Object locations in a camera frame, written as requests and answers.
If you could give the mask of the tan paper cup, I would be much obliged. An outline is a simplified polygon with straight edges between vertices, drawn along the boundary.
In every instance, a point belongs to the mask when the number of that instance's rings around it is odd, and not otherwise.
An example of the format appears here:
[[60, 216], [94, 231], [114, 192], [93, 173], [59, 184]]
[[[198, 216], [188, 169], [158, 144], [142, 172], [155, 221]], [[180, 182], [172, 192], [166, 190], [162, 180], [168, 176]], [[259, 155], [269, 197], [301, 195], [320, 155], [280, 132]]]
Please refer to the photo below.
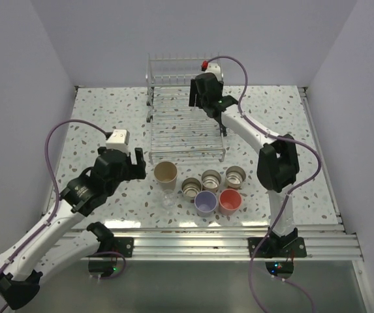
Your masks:
[[154, 168], [154, 176], [163, 190], [174, 190], [178, 177], [178, 170], [174, 163], [164, 161]]

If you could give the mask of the small clear glass cup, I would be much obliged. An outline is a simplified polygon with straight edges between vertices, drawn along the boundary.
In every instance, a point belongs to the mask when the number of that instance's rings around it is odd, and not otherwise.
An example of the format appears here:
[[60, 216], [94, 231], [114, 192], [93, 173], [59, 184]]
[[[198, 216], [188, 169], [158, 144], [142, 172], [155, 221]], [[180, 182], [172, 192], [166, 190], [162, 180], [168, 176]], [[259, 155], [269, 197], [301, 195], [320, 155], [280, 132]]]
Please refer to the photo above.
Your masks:
[[167, 189], [162, 191], [161, 202], [165, 209], [171, 209], [176, 204], [176, 193], [173, 190]]

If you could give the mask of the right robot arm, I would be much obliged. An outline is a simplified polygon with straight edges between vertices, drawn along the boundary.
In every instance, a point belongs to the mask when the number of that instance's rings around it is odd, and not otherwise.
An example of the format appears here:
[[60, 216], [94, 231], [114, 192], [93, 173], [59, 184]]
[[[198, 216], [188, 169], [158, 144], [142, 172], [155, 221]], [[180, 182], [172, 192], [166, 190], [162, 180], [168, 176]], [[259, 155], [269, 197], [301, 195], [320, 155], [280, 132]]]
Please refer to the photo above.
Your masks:
[[207, 117], [219, 124], [220, 133], [233, 130], [257, 153], [257, 178], [268, 191], [271, 222], [268, 247], [276, 256], [285, 255], [292, 248], [290, 236], [295, 223], [292, 200], [288, 192], [300, 171], [296, 145], [290, 135], [270, 134], [269, 129], [254, 119], [246, 121], [239, 111], [238, 101], [223, 95], [223, 83], [210, 72], [191, 79], [189, 106], [203, 110]]

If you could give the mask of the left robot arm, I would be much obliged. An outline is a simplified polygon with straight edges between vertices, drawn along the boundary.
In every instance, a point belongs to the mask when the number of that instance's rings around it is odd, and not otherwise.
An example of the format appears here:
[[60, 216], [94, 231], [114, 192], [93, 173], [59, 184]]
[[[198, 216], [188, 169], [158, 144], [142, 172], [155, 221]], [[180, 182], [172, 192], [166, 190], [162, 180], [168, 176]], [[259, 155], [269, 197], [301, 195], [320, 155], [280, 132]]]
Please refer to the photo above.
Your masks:
[[134, 150], [136, 163], [128, 153], [100, 147], [93, 166], [70, 180], [46, 215], [15, 245], [0, 254], [0, 296], [17, 310], [40, 290], [44, 271], [40, 260], [73, 226], [106, 203], [120, 183], [145, 179], [143, 150]]

